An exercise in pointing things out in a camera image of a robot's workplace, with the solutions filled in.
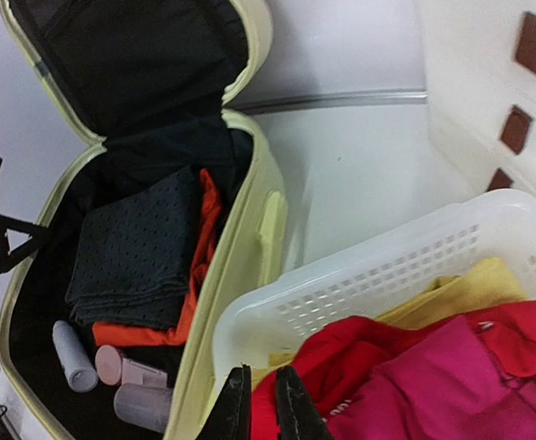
clear plastic container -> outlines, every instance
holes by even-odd
[[[534,197],[500,190],[447,205],[232,302],[214,330],[215,391],[232,367],[266,368],[271,353],[296,353],[329,323],[379,316],[488,257],[503,259],[536,299]]]
[[[172,390],[127,383],[117,390],[113,405],[124,422],[163,433],[170,419]]]

pile of clothes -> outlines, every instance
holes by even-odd
[[[296,369],[335,439],[536,439],[536,301],[499,258],[286,356],[270,369]],[[272,440],[276,374],[254,374],[251,438]]]
[[[206,169],[184,167],[90,212],[66,302],[97,346],[186,342],[223,206]]]

folded gray cloth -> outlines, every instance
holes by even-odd
[[[72,318],[81,325],[175,326],[189,290],[201,203],[198,175],[185,167],[90,212],[66,293]]]

pink clothing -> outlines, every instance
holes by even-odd
[[[458,317],[374,367],[327,427],[335,440],[536,439],[536,385],[502,373]]]

open suitcase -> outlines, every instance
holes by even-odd
[[[0,315],[1,365],[52,436],[161,437],[116,419],[113,389],[71,391],[51,343],[50,327],[70,313],[63,295],[83,217],[126,195],[121,183],[115,186],[122,181],[116,155],[144,158],[140,171],[155,182],[169,169],[155,151],[164,139],[184,147],[181,160],[196,162],[191,142],[206,141],[212,151],[216,139],[228,138],[230,156],[217,159],[227,180],[246,173],[233,190],[174,386],[166,438],[195,438],[213,406],[216,320],[230,302],[280,272],[287,204],[278,166],[258,125],[224,109],[267,57],[268,8],[263,0],[5,0],[0,8],[50,97],[87,144],[39,217],[49,226],[49,242],[16,268]],[[248,168],[239,165],[246,152]]]

